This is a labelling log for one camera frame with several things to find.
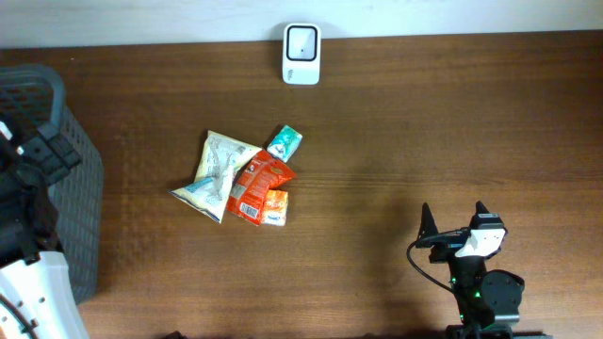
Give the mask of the orange tissue pack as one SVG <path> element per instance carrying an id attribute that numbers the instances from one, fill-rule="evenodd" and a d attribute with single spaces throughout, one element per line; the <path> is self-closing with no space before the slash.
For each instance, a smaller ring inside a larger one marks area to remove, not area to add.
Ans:
<path id="1" fill-rule="evenodd" d="M 272 226 L 285 226 L 288 207 L 288 193 L 282 190 L 269 190 L 262 209 L 261 223 Z"/>

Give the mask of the teal tissue pack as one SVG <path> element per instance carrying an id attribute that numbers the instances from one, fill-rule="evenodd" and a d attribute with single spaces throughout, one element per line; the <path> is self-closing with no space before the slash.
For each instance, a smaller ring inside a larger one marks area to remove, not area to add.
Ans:
<path id="1" fill-rule="evenodd" d="M 267 151 L 272 156 L 286 163 L 297 151 L 301 142 L 302 134 L 285 125 L 269 144 Z"/>

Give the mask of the red snack bag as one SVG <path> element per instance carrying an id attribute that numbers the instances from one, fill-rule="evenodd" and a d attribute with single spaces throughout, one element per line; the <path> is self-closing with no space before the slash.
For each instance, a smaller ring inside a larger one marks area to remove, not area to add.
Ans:
<path id="1" fill-rule="evenodd" d="M 296 177 L 297 174 L 286 163 L 262 150 L 239 175 L 226 209 L 258 226 L 269 190 Z"/>

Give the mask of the cream snack bag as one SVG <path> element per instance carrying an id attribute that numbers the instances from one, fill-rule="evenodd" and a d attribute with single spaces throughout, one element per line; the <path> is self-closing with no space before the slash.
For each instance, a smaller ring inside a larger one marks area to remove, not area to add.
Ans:
<path id="1" fill-rule="evenodd" d="M 258 146 L 209 131 L 193 183 L 171 194 L 221 223 L 237 173 L 260 151 Z"/>

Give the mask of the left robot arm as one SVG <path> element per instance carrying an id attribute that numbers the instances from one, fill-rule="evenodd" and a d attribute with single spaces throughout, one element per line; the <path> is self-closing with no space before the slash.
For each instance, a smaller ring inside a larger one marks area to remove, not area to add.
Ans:
<path id="1" fill-rule="evenodd" d="M 81 162 L 59 133 L 26 132 L 1 117 L 1 332 L 7 338 L 85 338 L 57 234 L 50 186 Z"/>

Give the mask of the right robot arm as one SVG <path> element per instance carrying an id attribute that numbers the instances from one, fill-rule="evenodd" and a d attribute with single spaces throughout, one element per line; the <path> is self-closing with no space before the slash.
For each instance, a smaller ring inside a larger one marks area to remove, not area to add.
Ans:
<path id="1" fill-rule="evenodd" d="M 488 270 L 486 261 L 501 251 L 508 231 L 501 217 L 476 202 L 469 225 L 439 232 L 430 207 L 424 203 L 417 239 L 409 248 L 430 249 L 432 264 L 446 264 L 449 282 L 433 283 L 455 298 L 461 323 L 445 329 L 447 338 L 512 338 L 519 319 L 525 281 L 505 270 Z"/>

